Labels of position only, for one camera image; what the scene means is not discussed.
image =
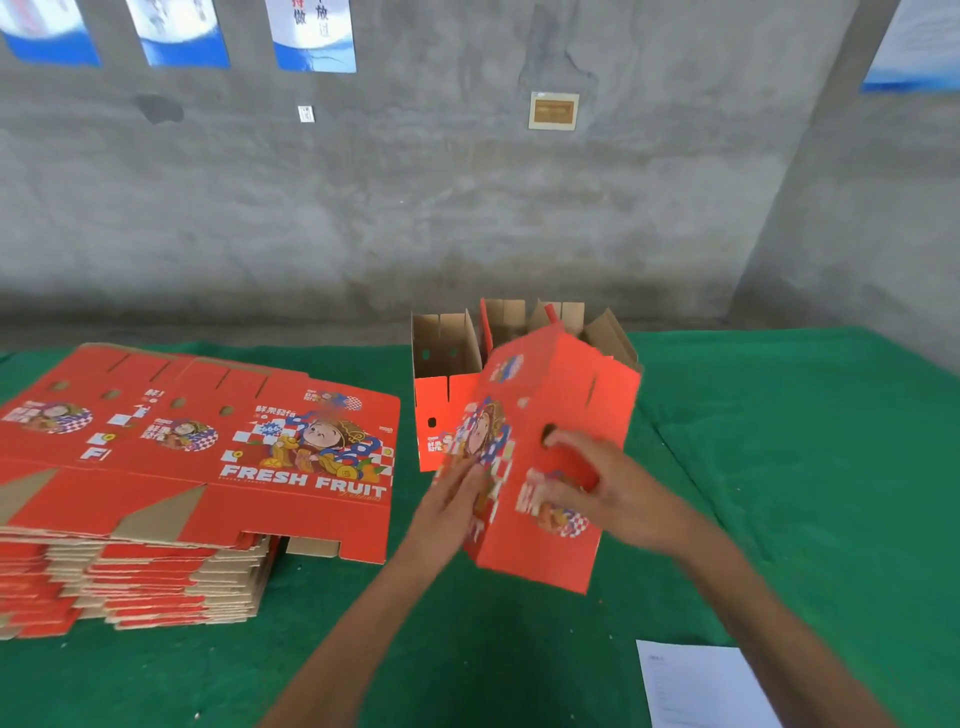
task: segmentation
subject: green table cover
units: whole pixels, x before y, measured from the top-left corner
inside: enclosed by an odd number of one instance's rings
[[[626,451],[720,522],[904,726],[960,724],[960,380],[859,329],[631,334]],[[166,351],[402,398],[390,550],[429,482],[405,347]],[[67,350],[7,354],[0,400]],[[250,726],[377,573],[285,555],[244,624],[0,643],[5,725]],[[634,640],[732,643],[666,559],[604,537],[589,594],[459,554],[400,631],[364,726],[649,726]]]

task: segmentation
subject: blue and white poster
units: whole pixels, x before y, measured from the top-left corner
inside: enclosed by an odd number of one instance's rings
[[[230,68],[213,0],[127,0],[153,66]]]
[[[283,70],[357,72],[348,0],[267,0],[267,15]]]
[[[864,91],[960,89],[960,0],[900,0]]]
[[[0,0],[0,33],[27,63],[100,65],[77,0]]]

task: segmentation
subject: wall outlet box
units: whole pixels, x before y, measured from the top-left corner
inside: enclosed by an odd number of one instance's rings
[[[572,132],[577,127],[579,106],[579,93],[534,91],[530,94],[529,128]]]

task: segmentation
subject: person's right hand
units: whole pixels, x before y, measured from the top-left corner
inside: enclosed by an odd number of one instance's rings
[[[590,492],[558,480],[545,483],[545,499],[577,511],[617,539],[651,551],[679,556],[691,531],[706,520],[611,442],[582,432],[554,430],[544,443],[575,449],[600,476]]]

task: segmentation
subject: wall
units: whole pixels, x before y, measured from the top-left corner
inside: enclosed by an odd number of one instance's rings
[[[857,11],[731,320],[856,324],[960,371],[960,100],[858,93],[895,6]]]
[[[102,69],[0,52],[0,312],[370,322],[722,316],[855,2],[355,0],[355,76],[279,71],[256,1],[218,3],[230,71],[80,5]],[[577,131],[527,131],[532,90]]]

